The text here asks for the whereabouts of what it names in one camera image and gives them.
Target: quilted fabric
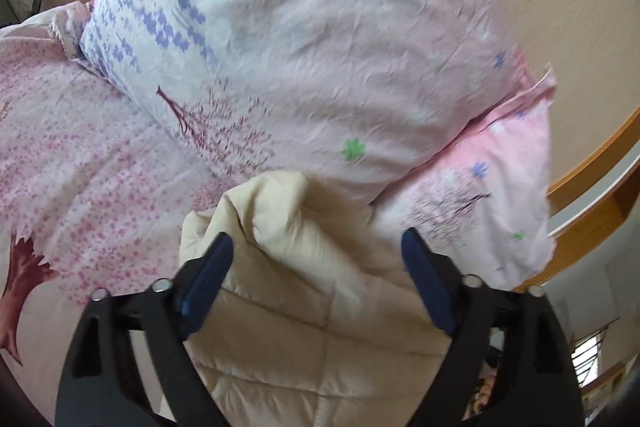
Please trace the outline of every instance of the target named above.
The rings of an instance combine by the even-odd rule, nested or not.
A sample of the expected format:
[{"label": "quilted fabric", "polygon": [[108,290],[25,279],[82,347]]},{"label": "quilted fabric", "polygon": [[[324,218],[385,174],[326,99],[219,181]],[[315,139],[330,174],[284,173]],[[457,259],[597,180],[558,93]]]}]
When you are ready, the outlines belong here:
[{"label": "quilted fabric", "polygon": [[183,263],[226,232],[234,262],[191,358],[233,426],[401,427],[449,348],[368,212],[268,172],[184,220]]},{"label": "quilted fabric", "polygon": [[493,0],[95,0],[81,48],[217,174],[295,168],[359,203],[516,84]]}]

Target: pillow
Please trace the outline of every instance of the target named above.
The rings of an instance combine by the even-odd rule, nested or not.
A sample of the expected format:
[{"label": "pillow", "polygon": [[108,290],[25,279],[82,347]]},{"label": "pillow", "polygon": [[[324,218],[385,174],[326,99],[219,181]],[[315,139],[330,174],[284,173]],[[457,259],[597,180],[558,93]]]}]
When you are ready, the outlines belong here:
[{"label": "pillow", "polygon": [[544,269],[548,235],[548,109],[556,80],[522,89],[374,203],[373,228],[398,243],[415,227],[433,251],[493,288],[513,289]]},{"label": "pillow", "polygon": [[84,57],[216,174],[360,203],[516,84],[493,0],[95,0]]}]

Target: cherry blossom tree print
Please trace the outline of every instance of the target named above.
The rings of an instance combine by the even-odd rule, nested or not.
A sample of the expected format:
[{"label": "cherry blossom tree print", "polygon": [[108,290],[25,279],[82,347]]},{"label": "cherry blossom tree print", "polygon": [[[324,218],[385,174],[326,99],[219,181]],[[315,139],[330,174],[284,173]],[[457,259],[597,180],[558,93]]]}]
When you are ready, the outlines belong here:
[{"label": "cherry blossom tree print", "polygon": [[0,122],[9,115],[9,102],[4,102],[2,108],[0,108]]},{"label": "cherry blossom tree print", "polygon": [[11,233],[9,251],[9,273],[0,298],[0,349],[6,349],[15,361],[22,365],[16,334],[20,312],[31,291],[39,284],[55,279],[56,270],[49,263],[41,263],[42,254],[34,255],[33,234],[25,239],[17,239],[17,232]]},{"label": "cherry blossom tree print", "polygon": [[57,42],[6,40],[0,71],[14,73],[0,74],[0,108],[11,104],[0,124],[0,235],[4,244],[12,230],[37,231],[36,253],[59,272],[38,298],[84,307],[95,288],[119,295],[172,277],[180,226],[209,169],[110,84],[70,73]]},{"label": "cherry blossom tree print", "polygon": [[216,87],[210,87],[204,103],[175,102],[160,86],[156,94],[178,121],[177,137],[207,161],[210,168],[249,179],[264,171],[274,155],[271,135],[259,130],[267,108],[260,98],[249,97],[241,102],[237,96],[226,95],[227,82],[220,80]]},{"label": "cherry blossom tree print", "polygon": [[415,227],[423,237],[438,245],[463,245],[464,237],[474,224],[476,205],[491,194],[478,193],[466,176],[453,176],[450,182],[429,184],[430,197],[420,197],[425,190],[417,187],[417,197],[403,226]]},{"label": "cherry blossom tree print", "polygon": [[212,180],[198,188],[191,201],[191,210],[202,212],[218,206],[222,195],[234,188],[236,184],[229,178],[214,177]]},{"label": "cherry blossom tree print", "polygon": [[527,64],[527,57],[524,54],[524,50],[519,46],[516,46],[513,51],[513,60],[516,68],[518,69],[529,68],[529,65]]}]

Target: window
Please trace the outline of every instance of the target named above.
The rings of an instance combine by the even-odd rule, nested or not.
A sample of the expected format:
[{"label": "window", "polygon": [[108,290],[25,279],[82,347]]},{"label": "window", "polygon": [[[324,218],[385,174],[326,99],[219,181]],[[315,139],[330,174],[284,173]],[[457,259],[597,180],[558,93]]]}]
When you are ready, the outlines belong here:
[{"label": "window", "polygon": [[606,333],[607,328],[604,328],[580,341],[571,355],[580,387],[598,378],[598,356]]}]

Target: cream quilted comforter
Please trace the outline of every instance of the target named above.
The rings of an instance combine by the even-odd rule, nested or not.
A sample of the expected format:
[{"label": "cream quilted comforter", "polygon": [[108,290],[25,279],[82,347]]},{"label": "cream quilted comforter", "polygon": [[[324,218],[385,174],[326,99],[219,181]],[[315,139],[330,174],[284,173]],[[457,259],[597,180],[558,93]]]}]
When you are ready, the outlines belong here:
[{"label": "cream quilted comforter", "polygon": [[184,222],[180,261],[219,232],[234,262],[189,349],[234,426],[401,427],[449,339],[396,247],[317,181],[264,174]]}]

